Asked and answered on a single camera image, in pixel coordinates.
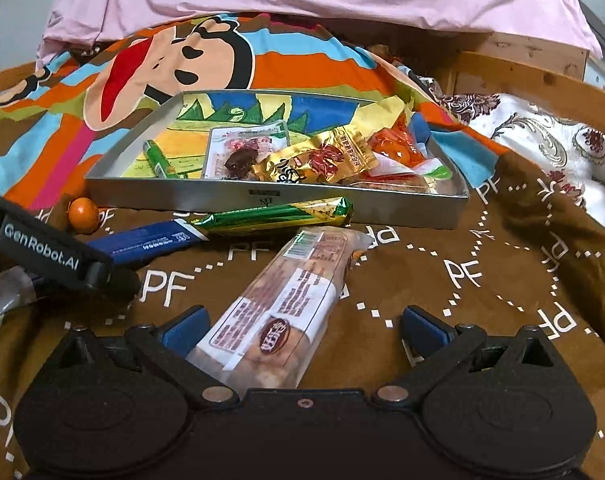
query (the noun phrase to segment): colorful drawing on tray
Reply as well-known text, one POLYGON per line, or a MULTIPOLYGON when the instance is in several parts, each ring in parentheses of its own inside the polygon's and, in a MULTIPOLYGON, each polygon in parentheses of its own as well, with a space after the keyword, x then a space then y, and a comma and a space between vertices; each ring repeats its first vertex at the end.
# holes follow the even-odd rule
MULTIPOLYGON (((200 178, 212 128, 285 121, 291 144, 348 124, 362 101, 292 92, 214 91, 186 94, 182 110, 154 140, 181 178, 200 178)), ((152 178, 140 153, 122 176, 152 178)))

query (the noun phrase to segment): green wrapper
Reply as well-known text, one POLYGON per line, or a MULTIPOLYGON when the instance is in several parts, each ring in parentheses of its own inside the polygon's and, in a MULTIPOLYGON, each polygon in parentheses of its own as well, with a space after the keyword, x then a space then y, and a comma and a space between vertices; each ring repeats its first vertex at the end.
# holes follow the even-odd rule
POLYGON ((147 157, 156 176, 160 178, 180 178, 154 140, 145 140, 142 143, 142 153, 147 157))
POLYGON ((344 197, 212 213, 192 225, 212 234, 242 235, 303 225, 342 226, 349 223, 353 204, 344 197))

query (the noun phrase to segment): cartoon monkey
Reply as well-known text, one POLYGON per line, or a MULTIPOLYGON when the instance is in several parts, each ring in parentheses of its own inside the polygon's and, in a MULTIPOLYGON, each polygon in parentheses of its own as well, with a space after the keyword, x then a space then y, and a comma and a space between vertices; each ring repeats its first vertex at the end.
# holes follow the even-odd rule
POLYGON ((254 56, 247 40, 235 32, 237 26, 214 16, 186 38, 176 38, 176 28, 169 27, 134 41, 87 89, 87 126, 100 131, 118 124, 143 96, 163 104, 182 91, 248 88, 254 56))

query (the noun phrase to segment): gold wrapper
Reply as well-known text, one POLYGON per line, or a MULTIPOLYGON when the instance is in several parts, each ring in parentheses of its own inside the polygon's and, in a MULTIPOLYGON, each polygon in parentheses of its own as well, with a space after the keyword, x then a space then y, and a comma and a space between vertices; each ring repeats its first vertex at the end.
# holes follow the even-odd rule
POLYGON ((253 207, 225 213, 212 213, 191 225, 209 234, 246 235, 256 231, 303 225, 348 224, 353 204, 345 197, 310 200, 294 204, 253 207))
POLYGON ((362 134, 347 124, 272 153, 253 170, 268 182, 333 184, 377 165, 362 134))
POLYGON ((398 96, 391 96, 377 103, 359 107, 353 114, 349 124, 358 128, 362 137, 369 138, 383 128, 390 128, 402 112, 411 113, 413 103, 405 104, 398 96))

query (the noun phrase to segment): red logo on package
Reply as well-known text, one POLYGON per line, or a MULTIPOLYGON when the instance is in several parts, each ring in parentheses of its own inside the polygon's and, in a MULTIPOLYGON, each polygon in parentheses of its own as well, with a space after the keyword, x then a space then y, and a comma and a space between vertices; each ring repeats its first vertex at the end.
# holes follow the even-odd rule
POLYGON ((275 354, 287 343, 290 331, 291 325, 286 319, 272 319, 260 334, 260 351, 265 355, 275 354))

